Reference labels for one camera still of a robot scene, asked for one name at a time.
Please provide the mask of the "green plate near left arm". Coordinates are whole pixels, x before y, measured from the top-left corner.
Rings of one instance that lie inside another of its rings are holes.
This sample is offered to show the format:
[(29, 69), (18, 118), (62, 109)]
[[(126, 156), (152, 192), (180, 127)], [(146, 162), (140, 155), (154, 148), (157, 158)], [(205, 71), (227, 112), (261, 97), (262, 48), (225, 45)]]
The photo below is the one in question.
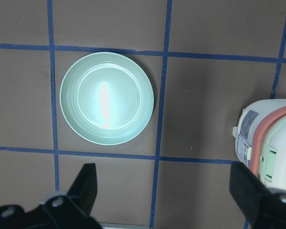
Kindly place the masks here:
[(134, 139), (146, 128), (154, 93), (136, 62), (117, 53), (97, 52), (67, 70), (60, 87), (60, 108), (77, 135), (113, 146)]

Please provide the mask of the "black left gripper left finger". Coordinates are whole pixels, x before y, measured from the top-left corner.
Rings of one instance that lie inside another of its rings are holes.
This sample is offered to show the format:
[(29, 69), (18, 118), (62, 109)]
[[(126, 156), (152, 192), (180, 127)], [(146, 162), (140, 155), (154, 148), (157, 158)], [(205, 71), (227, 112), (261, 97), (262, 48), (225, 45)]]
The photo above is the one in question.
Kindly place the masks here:
[(96, 165), (84, 164), (66, 194), (57, 194), (29, 212), (19, 205), (0, 206), (0, 229), (101, 229), (90, 216), (96, 196)]

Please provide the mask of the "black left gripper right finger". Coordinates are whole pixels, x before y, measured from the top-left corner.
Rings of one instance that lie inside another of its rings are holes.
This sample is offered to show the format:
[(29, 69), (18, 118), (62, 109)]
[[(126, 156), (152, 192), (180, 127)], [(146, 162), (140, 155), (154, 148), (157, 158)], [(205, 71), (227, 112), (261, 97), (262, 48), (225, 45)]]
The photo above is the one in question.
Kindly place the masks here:
[(253, 229), (286, 229), (286, 190), (266, 187), (243, 163), (233, 162), (229, 191)]

